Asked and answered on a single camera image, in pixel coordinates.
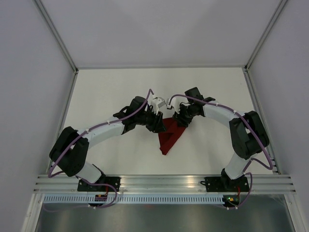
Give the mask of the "dark red cloth napkin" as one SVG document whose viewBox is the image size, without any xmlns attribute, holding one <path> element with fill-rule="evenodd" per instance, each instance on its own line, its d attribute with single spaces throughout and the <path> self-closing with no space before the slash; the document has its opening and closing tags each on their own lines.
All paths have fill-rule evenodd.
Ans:
<svg viewBox="0 0 309 232">
<path fill-rule="evenodd" d="M 158 139 L 162 155 L 167 155 L 178 139 L 182 136 L 186 127 L 179 126 L 177 121 L 171 117 L 164 118 L 163 123 L 166 131 L 160 132 L 158 134 Z"/>
</svg>

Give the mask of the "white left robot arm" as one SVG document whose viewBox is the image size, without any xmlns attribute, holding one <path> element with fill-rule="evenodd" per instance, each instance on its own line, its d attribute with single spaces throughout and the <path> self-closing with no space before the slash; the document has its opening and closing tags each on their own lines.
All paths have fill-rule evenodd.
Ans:
<svg viewBox="0 0 309 232">
<path fill-rule="evenodd" d="M 96 165 L 86 161 L 88 151 L 96 145 L 123 135 L 137 125 L 145 126 L 153 133 L 165 132 L 163 113 L 160 108 L 165 100 L 152 94 L 150 100 L 136 96 L 107 121 L 90 128 L 75 130 L 66 127 L 56 140 L 49 157 L 55 166 L 68 177 L 75 176 L 88 183 L 94 191 L 105 187 L 105 174 Z"/>
</svg>

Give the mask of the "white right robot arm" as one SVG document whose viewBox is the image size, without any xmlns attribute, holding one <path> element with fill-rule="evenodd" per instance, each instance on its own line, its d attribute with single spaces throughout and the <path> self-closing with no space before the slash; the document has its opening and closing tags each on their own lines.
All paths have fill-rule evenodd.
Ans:
<svg viewBox="0 0 309 232">
<path fill-rule="evenodd" d="M 217 121 L 230 131 L 234 154 L 221 172 L 220 184 L 224 190 L 233 190 L 245 178 L 245 171 L 261 152 L 268 160 L 268 164 L 262 163 L 262 166 L 272 170 L 273 165 L 266 150 L 269 137 L 256 111 L 236 111 L 212 97 L 204 98 L 197 87 L 182 95 L 187 102 L 178 102 L 179 97 L 179 94 L 170 97 L 167 108 L 174 110 L 173 118 L 180 126 L 188 127 L 194 117 L 202 116 Z"/>
</svg>

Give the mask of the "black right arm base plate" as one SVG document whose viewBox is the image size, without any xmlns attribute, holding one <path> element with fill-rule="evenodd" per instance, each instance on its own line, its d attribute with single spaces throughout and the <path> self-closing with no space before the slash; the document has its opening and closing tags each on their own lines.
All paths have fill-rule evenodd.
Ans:
<svg viewBox="0 0 309 232">
<path fill-rule="evenodd" d="M 223 177 L 205 177 L 200 184 L 206 187 L 206 192 L 248 192 L 250 189 L 248 179 L 241 176 L 238 179 L 230 180 Z"/>
</svg>

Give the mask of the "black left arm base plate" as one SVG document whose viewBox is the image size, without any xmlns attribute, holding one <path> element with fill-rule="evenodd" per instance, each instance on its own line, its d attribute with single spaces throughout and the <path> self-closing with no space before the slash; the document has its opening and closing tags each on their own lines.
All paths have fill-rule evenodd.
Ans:
<svg viewBox="0 0 309 232">
<path fill-rule="evenodd" d="M 81 179 L 78 182 L 78 192 L 118 192 L 121 178 L 119 176 L 104 176 L 95 183 Z"/>
</svg>

